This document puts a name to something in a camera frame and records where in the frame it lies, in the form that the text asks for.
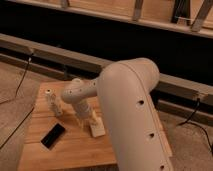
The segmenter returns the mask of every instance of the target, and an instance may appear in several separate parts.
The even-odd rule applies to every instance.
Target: black wall
[[[114,61],[148,57],[162,73],[213,85],[213,39],[2,0],[0,32]]]

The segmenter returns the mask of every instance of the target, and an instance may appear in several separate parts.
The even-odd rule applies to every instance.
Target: black cable
[[[0,150],[5,146],[5,144],[10,140],[10,138],[15,134],[15,132],[19,129],[19,127],[23,124],[23,122],[28,118],[28,116],[33,112],[34,107],[30,110],[30,112],[27,113],[27,115],[24,117],[24,119],[19,123],[19,125],[16,127],[16,129],[10,134],[10,136],[5,140],[5,142],[0,146]]]
[[[196,104],[196,107],[195,107],[195,110],[192,112],[192,114],[184,121],[184,122],[181,122],[179,123],[178,125],[184,125],[186,124],[189,120],[192,119],[192,117],[196,114],[198,108],[200,107],[200,98],[197,98],[197,104]]]
[[[8,102],[11,102],[11,101],[13,101],[13,100],[16,99],[16,97],[17,97],[17,95],[18,95],[18,91],[19,91],[19,89],[20,89],[20,87],[21,87],[21,85],[22,85],[22,82],[24,81],[25,75],[26,75],[26,73],[27,73],[27,71],[28,71],[28,68],[29,68],[29,65],[30,65],[30,62],[31,62],[31,56],[32,56],[32,55],[30,55],[30,57],[29,57],[29,59],[28,59],[28,61],[27,61],[27,64],[26,64],[25,69],[24,69],[24,74],[22,75],[22,78],[21,78],[21,80],[20,80],[20,82],[19,82],[19,84],[18,84],[18,86],[17,86],[17,88],[16,88],[14,97],[11,98],[11,99],[7,99],[7,100],[5,100],[5,101],[0,102],[0,105],[5,104],[5,103],[8,103]]]
[[[203,130],[203,132],[204,132],[205,135],[206,135],[206,139],[207,139],[207,141],[208,141],[208,145],[209,145],[209,147],[210,147],[210,151],[211,151],[212,156],[213,156],[213,143],[211,144],[210,139],[209,139],[209,135],[208,135],[208,132],[206,131],[206,129],[204,129],[202,126],[200,126],[199,124],[196,124],[196,123],[194,123],[194,122],[187,122],[187,124],[191,124],[191,125],[197,126],[197,127],[199,127],[200,129]]]
[[[184,122],[181,122],[178,124],[178,126],[182,126],[184,124],[191,124],[191,125],[194,125],[194,126],[197,126],[199,127],[200,129],[203,130],[203,132],[205,133],[206,135],[206,139],[208,141],[208,145],[210,147],[210,151],[211,151],[211,154],[213,156],[213,143],[210,142],[210,139],[209,139],[209,135],[208,135],[208,132],[206,131],[205,128],[203,128],[201,125],[199,124],[196,124],[194,122],[190,122],[190,120],[192,119],[192,117],[196,114],[198,108],[200,107],[200,98],[197,99],[197,104],[196,104],[196,107],[195,107],[195,110],[192,112],[192,114],[184,121]]]

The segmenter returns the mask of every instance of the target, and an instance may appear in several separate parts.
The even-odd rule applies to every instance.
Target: small robot arm
[[[97,95],[120,171],[172,171],[149,94],[158,81],[151,60],[119,61],[88,83],[72,80],[61,97],[77,117],[87,118],[92,109],[86,98]]]

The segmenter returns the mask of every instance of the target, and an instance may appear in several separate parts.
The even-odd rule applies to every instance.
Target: concrete floor
[[[0,62],[0,101],[12,96],[22,73],[22,69]],[[55,80],[44,75],[28,72],[17,99],[11,103],[0,105],[0,146],[30,111],[39,85],[44,81]],[[184,118],[171,115],[171,113],[172,111],[169,113],[159,111],[173,151],[171,160],[174,170],[212,171],[213,157],[210,154],[203,132],[193,125],[176,126]],[[17,169],[29,120],[30,118],[25,120],[4,147],[0,149],[0,171],[15,171]],[[210,138],[213,140],[213,128],[207,125],[203,126],[207,128]]]

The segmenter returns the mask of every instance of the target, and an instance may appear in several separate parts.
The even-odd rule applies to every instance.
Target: screw hole
[[[150,138],[150,139],[151,139],[151,138],[154,138],[154,136],[155,136],[154,133],[149,134],[149,138]]]
[[[143,105],[143,104],[144,104],[144,101],[143,101],[143,100],[140,100],[140,101],[138,102],[138,104],[139,104],[139,105]]]
[[[164,165],[162,165],[162,166],[160,167],[160,170],[164,170]]]

